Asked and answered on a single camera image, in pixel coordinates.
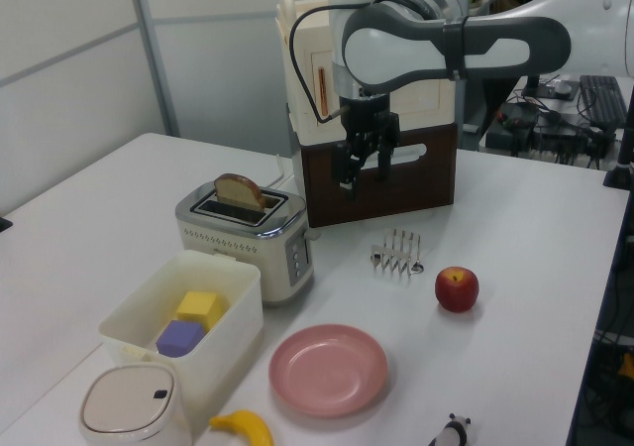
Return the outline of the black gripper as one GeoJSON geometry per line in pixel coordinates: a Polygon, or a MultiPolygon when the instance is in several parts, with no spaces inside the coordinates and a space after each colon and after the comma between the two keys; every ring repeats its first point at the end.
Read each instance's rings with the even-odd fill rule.
{"type": "Polygon", "coordinates": [[[350,200],[357,199],[358,178],[369,155],[377,152],[376,180],[390,174],[391,156],[400,142],[399,116],[390,109],[389,95],[362,99],[339,97],[346,141],[332,148],[332,179],[350,200]]]}

